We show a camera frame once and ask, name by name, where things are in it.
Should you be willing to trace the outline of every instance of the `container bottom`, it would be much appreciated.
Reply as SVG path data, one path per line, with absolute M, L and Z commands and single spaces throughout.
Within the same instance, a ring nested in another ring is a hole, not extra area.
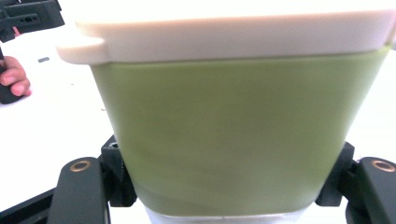
M 152 224 L 284 224 L 295 223 L 305 209 L 291 213 L 241 217 L 173 217 L 154 212 L 146 207 Z

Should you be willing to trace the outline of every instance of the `white lid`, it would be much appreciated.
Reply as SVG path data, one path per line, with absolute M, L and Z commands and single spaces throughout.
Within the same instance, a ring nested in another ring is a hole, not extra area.
M 394 41 L 395 3 L 349 0 L 77 0 L 70 63 L 169 62 L 364 52 Z

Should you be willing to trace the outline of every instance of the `black handle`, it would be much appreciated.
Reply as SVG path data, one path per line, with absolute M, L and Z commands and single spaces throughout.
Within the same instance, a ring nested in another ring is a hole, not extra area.
M 4 60 L 3 52 L 0 49 L 0 60 Z M 4 73 L 6 69 L 0 66 L 0 74 Z M 14 103 L 21 99 L 22 96 L 16 96 L 11 92 L 11 86 L 3 86 L 0 84 L 0 104 L 7 105 Z

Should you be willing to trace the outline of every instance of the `green container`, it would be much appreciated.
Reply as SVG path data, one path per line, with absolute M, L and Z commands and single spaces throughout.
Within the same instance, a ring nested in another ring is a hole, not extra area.
M 145 206 L 250 216 L 318 197 L 388 51 L 91 68 Z

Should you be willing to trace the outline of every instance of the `brass ring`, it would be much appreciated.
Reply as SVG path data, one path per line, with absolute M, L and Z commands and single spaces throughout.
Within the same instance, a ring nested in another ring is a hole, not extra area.
M 392 166 L 391 164 L 384 162 L 384 161 L 372 161 L 372 165 L 382 171 L 385 172 L 395 172 L 396 168 Z
M 91 166 L 90 161 L 78 161 L 70 166 L 70 171 L 72 172 L 80 172 L 88 169 Z

